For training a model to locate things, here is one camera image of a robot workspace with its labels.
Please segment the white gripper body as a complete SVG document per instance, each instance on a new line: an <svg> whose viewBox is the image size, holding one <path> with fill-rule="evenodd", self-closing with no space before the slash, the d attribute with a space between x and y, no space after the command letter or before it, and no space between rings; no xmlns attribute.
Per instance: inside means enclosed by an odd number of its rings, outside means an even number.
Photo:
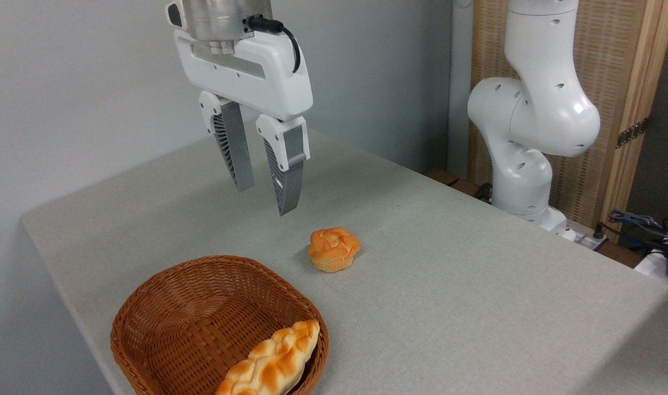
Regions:
<svg viewBox="0 0 668 395"><path fill-rule="evenodd" d="M203 91L281 121L296 119L313 105L304 56L293 72L296 55L286 35L256 32L239 40L233 55L216 55L179 29L174 42L188 79Z"/></svg>

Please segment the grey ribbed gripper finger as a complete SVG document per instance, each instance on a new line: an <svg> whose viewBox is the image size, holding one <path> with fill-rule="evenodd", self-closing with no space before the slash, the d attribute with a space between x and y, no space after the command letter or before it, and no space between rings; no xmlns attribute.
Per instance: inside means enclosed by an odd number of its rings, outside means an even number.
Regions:
<svg viewBox="0 0 668 395"><path fill-rule="evenodd" d="M243 192L253 187L253 170L240 105L207 91L200 93L199 103L205 128L216 138L237 190Z"/></svg>
<svg viewBox="0 0 668 395"><path fill-rule="evenodd" d="M262 114L257 118L256 127L264 139L279 215L283 216L298 205L304 163L311 157L306 120L298 117L280 122Z"/></svg>

